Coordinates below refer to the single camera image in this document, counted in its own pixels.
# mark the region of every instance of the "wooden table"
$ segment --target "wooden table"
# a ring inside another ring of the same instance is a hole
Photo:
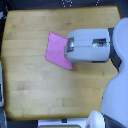
[[[113,27],[119,19],[116,7],[10,11],[1,53],[7,119],[87,117],[100,111],[105,85],[117,74],[112,63],[75,63],[67,71],[45,60],[48,36]]]

